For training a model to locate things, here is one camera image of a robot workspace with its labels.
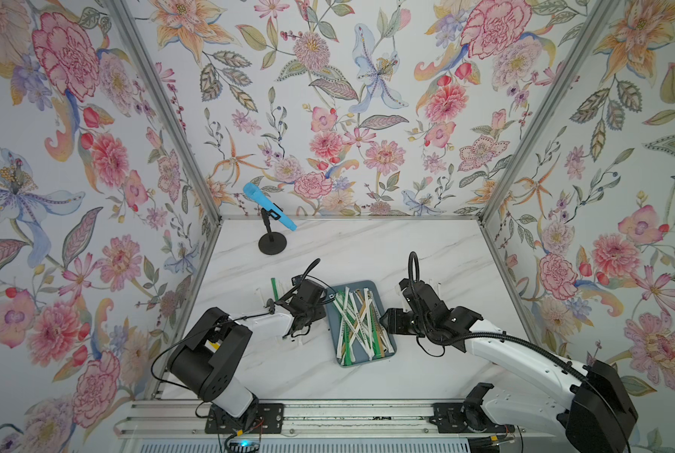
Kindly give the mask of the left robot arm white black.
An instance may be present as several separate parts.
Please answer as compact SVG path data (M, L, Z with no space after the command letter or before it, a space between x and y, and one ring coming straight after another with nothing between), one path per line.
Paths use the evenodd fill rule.
M295 277L282 296L267 299L261 313L233 317L211 308L173 349L166 369L199 400L245 421L258 405L257 396L236 378L248 345L309 333L313 323L326 317L335 293L332 286L303 275Z

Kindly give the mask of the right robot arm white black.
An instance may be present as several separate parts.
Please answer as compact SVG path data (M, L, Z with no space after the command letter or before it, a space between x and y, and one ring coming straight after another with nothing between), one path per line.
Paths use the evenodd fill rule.
M508 334L469 308L450 309L422 280L403 279L408 308L388 309L380 324L498 365L532 385L537 396L479 382L464 398L462 416L472 430L513 425L564 437L579 452L628 452L639 414L618 372L597 361L579 365Z

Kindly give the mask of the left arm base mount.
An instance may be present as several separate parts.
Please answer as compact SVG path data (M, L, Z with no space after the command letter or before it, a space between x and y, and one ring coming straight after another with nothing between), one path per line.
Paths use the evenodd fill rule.
M230 415L212 403L205 423L206 434L280 434L285 421L282 403L252 403L241 416Z

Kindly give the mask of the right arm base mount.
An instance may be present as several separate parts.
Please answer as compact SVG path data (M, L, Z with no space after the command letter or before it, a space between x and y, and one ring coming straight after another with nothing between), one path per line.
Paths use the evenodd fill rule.
M436 426L441 434L513 434L516 430L513 426L494 424L475 405L462 402L435 403L432 409L433 414L428 422Z

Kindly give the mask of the blue-grey storage tray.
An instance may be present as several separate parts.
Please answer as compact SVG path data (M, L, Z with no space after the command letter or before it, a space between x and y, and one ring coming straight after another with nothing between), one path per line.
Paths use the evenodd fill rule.
M328 289L326 313L341 367L389 359L396 354L394 339L380 324L385 313L379 292L370 280Z

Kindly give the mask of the brown paper straw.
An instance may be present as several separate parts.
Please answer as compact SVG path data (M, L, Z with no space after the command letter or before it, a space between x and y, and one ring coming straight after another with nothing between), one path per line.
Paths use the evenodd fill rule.
M358 302L356 302L356 296L353 292L348 292L345 302L345 313L350 322L352 333L358 336L361 341L369 341L369 330L365 324L366 315L362 310L358 309Z

